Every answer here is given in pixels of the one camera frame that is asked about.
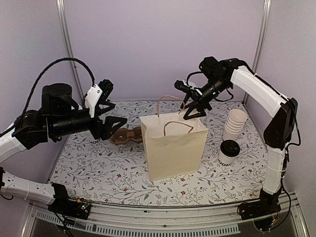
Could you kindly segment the cream paper bag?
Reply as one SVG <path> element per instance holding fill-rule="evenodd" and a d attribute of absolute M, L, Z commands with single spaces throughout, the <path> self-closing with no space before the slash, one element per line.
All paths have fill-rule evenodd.
<path fill-rule="evenodd" d="M 167 179 L 198 170 L 208 128 L 199 118 L 184 120 L 185 109 L 140 117 L 149 179 Z"/>

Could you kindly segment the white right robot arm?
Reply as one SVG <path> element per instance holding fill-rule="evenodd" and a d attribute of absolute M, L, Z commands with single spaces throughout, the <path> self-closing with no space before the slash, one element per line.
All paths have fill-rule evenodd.
<path fill-rule="evenodd" d="M 291 141 L 293 130 L 298 128 L 298 102 L 277 91 L 255 74 L 245 61 L 237 58 L 218 61 L 213 56 L 205 57 L 199 64 L 199 73 L 207 78 L 203 87 L 192 86 L 187 80 L 178 80 L 174 84 L 176 89 L 186 94 L 182 106 L 186 110 L 185 120 L 204 117 L 205 111 L 212 109 L 210 101 L 235 85 L 259 103 L 272 119 L 264 130 L 268 166 L 260 201 L 255 205 L 259 215 L 266 215 L 274 208 L 280 192 L 284 190 L 289 146 L 301 145 L 301 142 Z"/>

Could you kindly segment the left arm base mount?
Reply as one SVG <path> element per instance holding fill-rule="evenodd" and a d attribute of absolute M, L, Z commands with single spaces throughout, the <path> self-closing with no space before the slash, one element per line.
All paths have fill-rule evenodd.
<path fill-rule="evenodd" d="M 77 200 L 56 198 L 52 204 L 48 205 L 48 210 L 63 216 L 87 220 L 91 210 L 91 202 L 84 198 Z"/>

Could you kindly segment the black plastic cup lid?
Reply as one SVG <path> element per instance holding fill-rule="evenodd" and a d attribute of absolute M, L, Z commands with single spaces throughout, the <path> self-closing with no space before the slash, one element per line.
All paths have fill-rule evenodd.
<path fill-rule="evenodd" d="M 228 157 L 236 157 L 240 153 L 240 146 L 234 140 L 224 140 L 221 143 L 220 150 Z"/>

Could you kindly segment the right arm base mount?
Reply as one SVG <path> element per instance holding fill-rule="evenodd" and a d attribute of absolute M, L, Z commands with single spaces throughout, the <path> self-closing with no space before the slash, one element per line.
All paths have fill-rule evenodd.
<path fill-rule="evenodd" d="M 237 207 L 237 214 L 242 220 L 254 219 L 268 215 L 267 218 L 255 220 L 253 222 L 255 228 L 261 232 L 270 231 L 281 211 L 278 198 L 261 197 L 256 202 L 243 202 Z"/>

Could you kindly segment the white paper coffee cup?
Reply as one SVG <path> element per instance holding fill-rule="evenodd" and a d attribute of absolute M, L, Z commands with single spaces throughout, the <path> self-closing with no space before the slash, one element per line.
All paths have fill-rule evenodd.
<path fill-rule="evenodd" d="M 227 156 L 222 152 L 220 152 L 218 156 L 219 164 L 223 167 L 231 166 L 235 159 L 236 157 Z"/>

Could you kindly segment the brown cardboard cup carrier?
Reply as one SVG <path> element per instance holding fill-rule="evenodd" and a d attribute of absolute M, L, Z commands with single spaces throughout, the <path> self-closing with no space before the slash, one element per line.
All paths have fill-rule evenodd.
<path fill-rule="evenodd" d="M 110 138 L 110 142 L 115 145 L 123 145 L 133 141 L 135 143 L 143 142 L 141 127 L 133 129 L 120 128 Z"/>

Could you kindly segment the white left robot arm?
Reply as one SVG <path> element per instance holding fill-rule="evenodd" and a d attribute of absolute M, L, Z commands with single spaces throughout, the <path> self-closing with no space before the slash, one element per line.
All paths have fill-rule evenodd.
<path fill-rule="evenodd" d="M 92 86 L 81 103 L 78 104 L 72 98 L 72 87 L 69 84 L 54 83 L 42 88 L 41 108 L 29 110 L 28 106 L 39 80 L 51 67 L 64 61 L 79 63 L 91 77 Z M 100 118 L 115 108 L 115 104 L 108 100 L 113 87 L 108 79 L 96 83 L 90 68 L 77 58 L 65 57 L 50 63 L 35 80 L 22 114 L 0 134 L 1 162 L 38 144 L 49 140 L 57 143 L 63 136 L 83 131 L 89 131 L 96 140 L 108 140 L 127 122 L 122 117 Z"/>

